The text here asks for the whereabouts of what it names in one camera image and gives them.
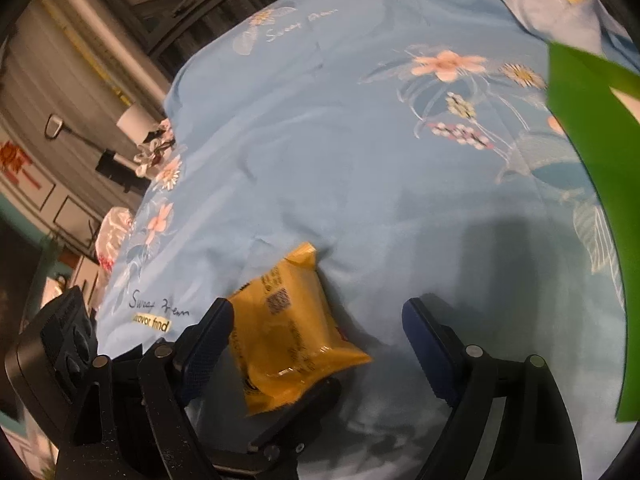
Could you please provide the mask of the yellow snack packet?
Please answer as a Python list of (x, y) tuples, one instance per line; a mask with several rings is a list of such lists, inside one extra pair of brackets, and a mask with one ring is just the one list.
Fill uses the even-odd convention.
[(229, 298), (230, 348), (247, 414), (284, 408), (312, 386), (372, 358), (335, 322), (317, 273), (317, 251), (304, 243)]

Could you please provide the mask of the red chinese knot decoration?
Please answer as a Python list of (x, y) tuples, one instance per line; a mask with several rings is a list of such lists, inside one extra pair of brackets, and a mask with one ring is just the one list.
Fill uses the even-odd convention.
[(42, 184), (27, 171), (27, 167), (32, 164), (32, 160), (14, 142), (6, 141), (1, 144), (0, 164), (2, 174), (14, 186), (19, 186), (20, 177), (24, 177), (37, 191), (42, 189)]

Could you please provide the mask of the black white patterned cloth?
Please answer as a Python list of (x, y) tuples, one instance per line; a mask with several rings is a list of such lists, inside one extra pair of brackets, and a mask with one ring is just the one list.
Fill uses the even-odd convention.
[(170, 155), (176, 144), (174, 130), (168, 118), (163, 119), (138, 145), (138, 152), (134, 155), (136, 170), (139, 178), (151, 179), (156, 175), (164, 160)]

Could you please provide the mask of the small mirror on stand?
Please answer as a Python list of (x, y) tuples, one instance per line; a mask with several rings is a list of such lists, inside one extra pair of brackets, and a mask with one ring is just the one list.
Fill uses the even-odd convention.
[(56, 140), (64, 129), (64, 120), (57, 114), (50, 114), (44, 126), (44, 136), (48, 141)]

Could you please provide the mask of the white paper roll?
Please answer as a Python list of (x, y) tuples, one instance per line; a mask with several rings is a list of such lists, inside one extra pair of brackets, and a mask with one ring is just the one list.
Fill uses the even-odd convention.
[(131, 104), (118, 118), (117, 128), (134, 144), (142, 144), (148, 134), (156, 130), (156, 121), (139, 103)]

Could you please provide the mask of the green storage box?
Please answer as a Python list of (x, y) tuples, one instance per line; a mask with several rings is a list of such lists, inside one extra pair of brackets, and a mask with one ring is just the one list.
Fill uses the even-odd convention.
[(639, 419), (639, 75), (549, 44), (548, 107), (586, 167), (615, 246), (626, 301), (626, 358), (616, 419)]

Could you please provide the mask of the light blue floral bedsheet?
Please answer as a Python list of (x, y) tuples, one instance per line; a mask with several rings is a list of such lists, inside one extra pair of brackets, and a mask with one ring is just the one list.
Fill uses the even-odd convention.
[(625, 300), (588, 174), (546, 105), (548, 45), (502, 0), (279, 0), (195, 53), (165, 102), (177, 159), (138, 210), (98, 315), (120, 356), (313, 244), (370, 354), (305, 479), (411, 479), (446, 422), (401, 326), (410, 298), (500, 359), (538, 353), (597, 479)]

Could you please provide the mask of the blue floral pillow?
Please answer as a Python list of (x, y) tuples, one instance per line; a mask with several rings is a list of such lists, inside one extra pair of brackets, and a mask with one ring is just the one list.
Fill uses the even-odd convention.
[(601, 0), (502, 0), (520, 24), (547, 41), (604, 55), (604, 42), (628, 32)]

